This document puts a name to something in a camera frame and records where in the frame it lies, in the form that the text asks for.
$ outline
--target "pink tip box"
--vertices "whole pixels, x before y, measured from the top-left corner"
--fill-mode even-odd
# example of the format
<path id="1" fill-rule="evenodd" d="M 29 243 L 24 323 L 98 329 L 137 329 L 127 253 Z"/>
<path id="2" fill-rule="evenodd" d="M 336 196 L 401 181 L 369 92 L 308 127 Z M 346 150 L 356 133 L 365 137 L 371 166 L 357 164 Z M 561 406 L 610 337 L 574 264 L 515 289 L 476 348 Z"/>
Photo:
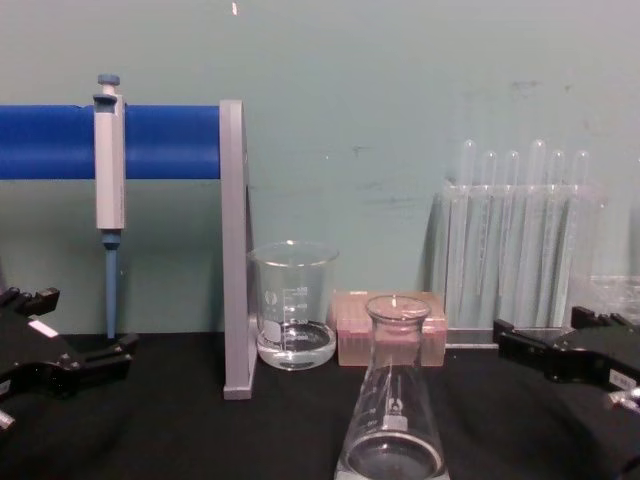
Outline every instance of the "pink tip box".
<path id="1" fill-rule="evenodd" d="M 343 367 L 366 367 L 371 351 L 371 318 L 366 303 L 378 295 L 405 295 L 422 300 L 431 307 L 431 314 L 422 329 L 422 365 L 440 367 L 444 363 L 447 340 L 447 318 L 442 299 L 431 292 L 334 292 L 328 323 L 338 337 L 338 363 Z"/>

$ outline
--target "clamp jaw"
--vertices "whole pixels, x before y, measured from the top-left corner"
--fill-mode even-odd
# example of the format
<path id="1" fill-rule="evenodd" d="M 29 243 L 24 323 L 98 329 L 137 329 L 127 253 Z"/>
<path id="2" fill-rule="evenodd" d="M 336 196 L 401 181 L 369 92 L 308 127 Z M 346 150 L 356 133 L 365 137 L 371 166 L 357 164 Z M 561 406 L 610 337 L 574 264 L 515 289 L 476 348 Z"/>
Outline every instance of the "clamp jaw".
<path id="1" fill-rule="evenodd" d="M 35 392 L 66 398 L 126 378 L 138 343 L 127 335 L 108 348 L 80 353 L 37 316 L 55 310 L 60 292 L 9 288 L 0 294 L 0 403 Z M 13 419 L 0 411 L 0 432 Z"/>
<path id="2" fill-rule="evenodd" d="M 503 358 L 540 370 L 552 382 L 586 383 L 614 392 L 607 395 L 606 406 L 622 406 L 640 414 L 640 390 L 636 389 L 640 384 L 640 326 L 617 313 L 596 315 L 574 307 L 571 327 L 569 333 L 545 339 L 496 320 L 493 341 Z"/>

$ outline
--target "beaker with water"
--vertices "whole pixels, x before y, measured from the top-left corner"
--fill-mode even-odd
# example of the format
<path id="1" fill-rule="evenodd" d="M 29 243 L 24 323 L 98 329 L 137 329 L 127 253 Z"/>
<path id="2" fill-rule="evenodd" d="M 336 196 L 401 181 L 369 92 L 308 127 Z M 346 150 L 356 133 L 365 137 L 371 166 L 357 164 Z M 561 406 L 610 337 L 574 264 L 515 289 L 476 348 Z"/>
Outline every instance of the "beaker with water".
<path id="1" fill-rule="evenodd" d="M 347 430 L 336 480 L 449 479 L 420 368 L 427 303 L 384 295 L 373 320 L 369 367 Z"/>
<path id="2" fill-rule="evenodd" d="M 304 370 L 335 353 L 327 313 L 337 257 L 326 245 L 293 240 L 249 253 L 257 281 L 258 354 L 269 365 Z"/>

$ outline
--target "teal wall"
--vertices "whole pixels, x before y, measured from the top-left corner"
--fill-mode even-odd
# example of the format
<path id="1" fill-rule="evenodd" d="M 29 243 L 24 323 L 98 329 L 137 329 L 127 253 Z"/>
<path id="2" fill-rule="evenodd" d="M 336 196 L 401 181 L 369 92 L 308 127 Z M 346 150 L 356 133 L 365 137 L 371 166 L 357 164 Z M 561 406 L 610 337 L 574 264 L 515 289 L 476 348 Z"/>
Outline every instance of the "teal wall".
<path id="1" fill-rule="evenodd" d="M 257 243 L 341 251 L 339 288 L 424 285 L 433 195 L 465 137 L 588 149 L 609 193 L 595 271 L 640 274 L 640 4 L 585 0 L 2 0 L 0 103 L 246 103 Z M 18 215 L 13 208 L 29 212 Z M 129 186 L 123 328 L 217 328 L 219 189 Z M 0 184 L 10 283 L 103 328 L 90 183 Z"/>

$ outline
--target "erlenmeyer flask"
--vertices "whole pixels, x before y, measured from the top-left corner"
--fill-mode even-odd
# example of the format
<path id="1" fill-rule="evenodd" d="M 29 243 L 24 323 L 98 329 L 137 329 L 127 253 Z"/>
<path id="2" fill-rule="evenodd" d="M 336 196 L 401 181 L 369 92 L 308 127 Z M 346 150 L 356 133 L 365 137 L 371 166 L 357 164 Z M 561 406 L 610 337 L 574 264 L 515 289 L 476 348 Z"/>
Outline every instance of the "erlenmeyer flask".
<path id="1" fill-rule="evenodd" d="M 430 308 L 415 298 L 385 295 L 371 299 L 367 312 L 371 358 L 335 479 L 449 479 L 420 367 Z"/>

